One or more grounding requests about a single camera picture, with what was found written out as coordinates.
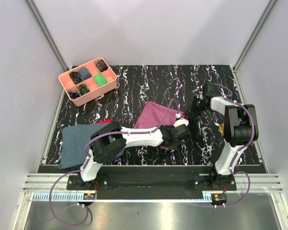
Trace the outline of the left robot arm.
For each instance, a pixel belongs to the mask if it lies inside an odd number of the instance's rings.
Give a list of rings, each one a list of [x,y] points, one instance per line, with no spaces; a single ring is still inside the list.
[[[174,125],[158,125],[152,128],[135,129],[110,123],[91,136],[85,145],[86,160],[80,168],[77,184],[84,190],[94,185],[101,166],[118,157],[129,147],[152,146],[176,149],[183,141],[191,139],[188,121],[180,119]]]

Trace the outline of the purple satin napkin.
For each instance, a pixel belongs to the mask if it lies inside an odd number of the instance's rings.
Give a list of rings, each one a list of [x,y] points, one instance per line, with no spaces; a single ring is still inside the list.
[[[156,128],[165,117],[168,108],[159,104],[156,104],[152,101],[148,101],[142,113],[140,114],[137,122],[134,125],[134,129],[153,129]],[[163,126],[173,126],[176,122],[176,119],[183,119],[183,123],[188,125],[188,120],[183,112],[179,112],[178,115],[177,110],[169,109],[168,115],[166,116],[164,122],[162,123]],[[166,150],[175,150],[177,149],[178,145],[180,145],[181,141],[184,140],[189,142],[191,139],[191,134],[188,133],[182,137],[181,140],[178,141],[178,144],[170,144],[169,146],[165,146],[161,144],[160,141],[134,141],[132,144],[128,144],[127,147],[134,147],[134,146],[153,146],[153,147],[161,147]]]

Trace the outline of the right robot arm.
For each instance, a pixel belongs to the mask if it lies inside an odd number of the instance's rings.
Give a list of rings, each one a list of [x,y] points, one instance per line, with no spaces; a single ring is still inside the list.
[[[202,86],[202,93],[194,96],[186,110],[191,133],[195,132],[196,122],[206,110],[212,110],[224,116],[223,137],[224,148],[219,159],[213,165],[209,176],[202,182],[213,190],[222,190],[226,185],[234,183],[234,168],[241,154],[258,139],[259,130],[256,109],[253,104],[240,104],[223,96],[218,87],[223,85],[212,83]]]

